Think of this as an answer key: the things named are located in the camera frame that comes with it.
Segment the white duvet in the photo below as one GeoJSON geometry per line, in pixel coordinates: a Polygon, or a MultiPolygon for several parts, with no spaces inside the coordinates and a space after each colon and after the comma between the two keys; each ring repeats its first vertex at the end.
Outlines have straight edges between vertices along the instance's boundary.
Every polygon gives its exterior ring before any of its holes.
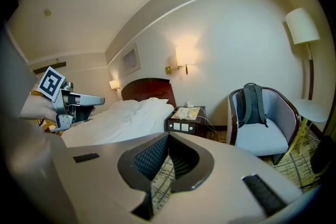
{"type": "Polygon", "coordinates": [[[63,132],[67,147],[100,145],[164,131],[164,119],[174,110],[167,99],[119,101],[88,122],[63,132]]]}

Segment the wall sconce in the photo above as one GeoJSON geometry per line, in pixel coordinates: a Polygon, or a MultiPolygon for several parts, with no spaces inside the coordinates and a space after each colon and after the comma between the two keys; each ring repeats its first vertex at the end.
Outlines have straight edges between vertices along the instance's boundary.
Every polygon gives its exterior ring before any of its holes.
{"type": "Polygon", "coordinates": [[[120,89],[120,81],[119,80],[111,80],[110,81],[110,87],[112,90],[120,89]]]}
{"type": "Polygon", "coordinates": [[[171,74],[172,70],[180,69],[180,67],[185,67],[185,72],[188,75],[188,65],[195,64],[195,52],[194,47],[191,45],[181,45],[175,47],[177,68],[166,67],[166,74],[171,74]]]}

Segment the picture frame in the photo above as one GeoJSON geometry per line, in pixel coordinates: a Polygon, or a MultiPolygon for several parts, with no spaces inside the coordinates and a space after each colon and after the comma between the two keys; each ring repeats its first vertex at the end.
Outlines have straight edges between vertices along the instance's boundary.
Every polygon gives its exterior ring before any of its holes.
{"type": "Polygon", "coordinates": [[[138,48],[136,43],[127,48],[120,55],[124,75],[128,75],[141,68],[138,48]]]}

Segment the wooden headboard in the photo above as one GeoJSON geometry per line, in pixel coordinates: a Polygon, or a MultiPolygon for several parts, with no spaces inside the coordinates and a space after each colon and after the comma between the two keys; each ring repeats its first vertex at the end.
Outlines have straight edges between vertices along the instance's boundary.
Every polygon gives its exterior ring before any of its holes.
{"type": "Polygon", "coordinates": [[[167,104],[176,107],[172,85],[168,79],[146,78],[127,84],[121,91],[123,100],[142,101],[150,97],[168,99],[167,104]]]}

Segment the nightstand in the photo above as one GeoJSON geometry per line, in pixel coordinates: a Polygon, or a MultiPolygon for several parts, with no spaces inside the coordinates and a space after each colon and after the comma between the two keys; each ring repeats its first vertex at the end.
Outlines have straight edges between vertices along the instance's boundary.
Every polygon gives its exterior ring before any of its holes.
{"type": "MultiPolygon", "coordinates": [[[[197,117],[195,120],[179,120],[172,119],[171,117],[175,114],[175,112],[180,108],[178,106],[164,121],[164,130],[166,132],[179,132],[185,134],[192,134],[197,136],[205,136],[204,126],[205,126],[205,118],[197,117]]],[[[205,106],[201,106],[197,116],[205,117],[205,106]]]]}

